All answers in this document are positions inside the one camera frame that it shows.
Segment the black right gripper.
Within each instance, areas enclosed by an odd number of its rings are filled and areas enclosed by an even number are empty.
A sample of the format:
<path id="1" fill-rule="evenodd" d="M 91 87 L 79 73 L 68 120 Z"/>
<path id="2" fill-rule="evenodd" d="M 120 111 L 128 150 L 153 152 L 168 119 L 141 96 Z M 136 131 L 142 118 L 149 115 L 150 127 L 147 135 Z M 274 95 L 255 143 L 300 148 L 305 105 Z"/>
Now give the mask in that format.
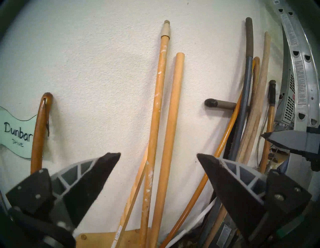
<path id="1" fill-rule="evenodd" d="M 291 152 L 305 152 L 311 162 L 311 170 L 320 171 L 320 129 L 307 127 L 306 131 L 282 130 L 265 132 L 261 135 L 266 141 Z"/>

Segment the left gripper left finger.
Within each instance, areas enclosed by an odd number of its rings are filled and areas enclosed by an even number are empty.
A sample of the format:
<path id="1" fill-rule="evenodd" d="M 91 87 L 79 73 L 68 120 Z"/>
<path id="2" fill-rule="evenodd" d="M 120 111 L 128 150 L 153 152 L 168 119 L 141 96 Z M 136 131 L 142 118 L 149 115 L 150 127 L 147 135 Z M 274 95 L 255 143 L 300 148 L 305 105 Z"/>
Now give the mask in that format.
<path id="1" fill-rule="evenodd" d="M 76 229 L 102 191 L 121 153 L 77 162 L 49 174 L 35 171 L 10 191 L 6 198 L 12 207 L 32 218 Z"/>

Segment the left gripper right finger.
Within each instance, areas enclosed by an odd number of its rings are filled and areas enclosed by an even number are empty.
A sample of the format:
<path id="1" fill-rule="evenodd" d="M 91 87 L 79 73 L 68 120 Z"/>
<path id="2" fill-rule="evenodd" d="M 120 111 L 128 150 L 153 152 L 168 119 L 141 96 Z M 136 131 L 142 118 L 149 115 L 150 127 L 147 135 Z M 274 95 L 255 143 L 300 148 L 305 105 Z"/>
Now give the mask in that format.
<path id="1" fill-rule="evenodd" d="M 212 155 L 198 153 L 197 158 L 246 244 L 268 244 L 311 200 L 305 188 L 278 170 L 264 175 Z"/>

